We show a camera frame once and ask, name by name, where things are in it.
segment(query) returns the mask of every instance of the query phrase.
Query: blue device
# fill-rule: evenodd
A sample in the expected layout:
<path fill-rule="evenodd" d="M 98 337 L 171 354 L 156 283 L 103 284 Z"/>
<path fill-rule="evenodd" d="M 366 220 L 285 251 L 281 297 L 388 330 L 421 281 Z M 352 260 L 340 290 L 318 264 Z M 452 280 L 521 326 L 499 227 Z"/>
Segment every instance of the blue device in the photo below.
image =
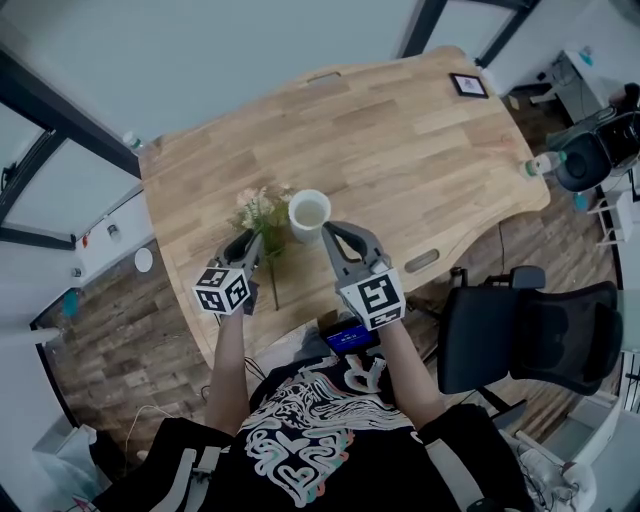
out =
<path fill-rule="evenodd" d="M 376 331 L 367 331 L 356 318 L 349 318 L 325 329 L 320 337 L 336 354 L 355 354 L 364 352 L 380 344 Z"/>

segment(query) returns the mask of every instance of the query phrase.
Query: wooden table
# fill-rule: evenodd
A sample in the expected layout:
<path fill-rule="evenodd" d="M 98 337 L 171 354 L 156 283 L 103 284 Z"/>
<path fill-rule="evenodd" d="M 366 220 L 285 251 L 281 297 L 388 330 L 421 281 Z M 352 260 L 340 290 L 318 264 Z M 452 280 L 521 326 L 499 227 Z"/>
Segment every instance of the wooden table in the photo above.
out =
<path fill-rule="evenodd" d="M 406 292 L 448 271 L 500 220 L 548 204 L 544 180 L 518 173 L 518 162 L 532 155 L 502 101 L 492 94 L 458 96 L 450 72 L 478 74 L 453 47 L 338 66 L 154 142 L 141 162 L 151 220 L 180 307 L 210 365 L 218 324 L 200 311 L 191 286 L 233 236 L 227 220 L 247 187 L 287 182 L 324 192 L 334 220 L 376 233 Z M 433 249 L 437 261 L 405 270 Z M 261 287 L 256 311 L 245 320 L 249 355 L 341 305 L 321 243 L 289 245 L 276 273 L 278 312 L 266 269 L 254 276 Z"/>

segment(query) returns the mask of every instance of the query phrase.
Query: white cup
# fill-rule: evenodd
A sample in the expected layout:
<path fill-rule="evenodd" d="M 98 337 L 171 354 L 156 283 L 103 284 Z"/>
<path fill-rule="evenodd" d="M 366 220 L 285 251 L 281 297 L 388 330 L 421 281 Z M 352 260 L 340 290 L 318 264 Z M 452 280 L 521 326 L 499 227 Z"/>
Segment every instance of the white cup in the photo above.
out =
<path fill-rule="evenodd" d="M 310 244 L 320 238 L 322 225 L 331 216 L 331 202 L 317 190 L 301 190 L 289 203 L 291 231 L 303 244 Z"/>

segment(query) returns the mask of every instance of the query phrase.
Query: black office chair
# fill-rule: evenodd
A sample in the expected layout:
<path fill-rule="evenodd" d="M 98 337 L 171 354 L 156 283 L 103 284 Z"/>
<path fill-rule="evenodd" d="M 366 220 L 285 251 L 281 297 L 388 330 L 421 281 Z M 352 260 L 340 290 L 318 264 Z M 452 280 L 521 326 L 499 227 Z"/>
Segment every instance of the black office chair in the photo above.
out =
<path fill-rule="evenodd" d="M 613 283 L 547 294 L 536 291 L 545 286 L 538 267 L 516 267 L 475 287 L 468 286 L 466 270 L 452 273 L 462 283 L 449 294 L 443 312 L 420 308 L 440 322 L 438 386 L 443 393 L 477 389 L 512 421 L 524 411 L 524 401 L 510 407 L 484 386 L 510 374 L 592 395 L 613 371 L 622 345 Z"/>

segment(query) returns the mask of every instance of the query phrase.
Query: small bottle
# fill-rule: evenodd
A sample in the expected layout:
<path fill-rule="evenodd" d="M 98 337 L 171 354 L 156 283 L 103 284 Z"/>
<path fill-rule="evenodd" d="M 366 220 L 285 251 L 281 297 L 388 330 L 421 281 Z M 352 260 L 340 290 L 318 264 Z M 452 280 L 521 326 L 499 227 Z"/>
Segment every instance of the small bottle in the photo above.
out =
<path fill-rule="evenodd" d="M 564 151 L 547 151 L 522 163 L 520 172 L 527 178 L 540 176 L 557 169 L 566 161 L 567 154 Z"/>
<path fill-rule="evenodd" d="M 125 146 L 127 146 L 136 155 L 141 155 L 142 152 L 147 148 L 147 143 L 144 142 L 140 137 L 135 135 L 133 132 L 125 133 L 122 137 L 122 142 L 124 142 Z"/>

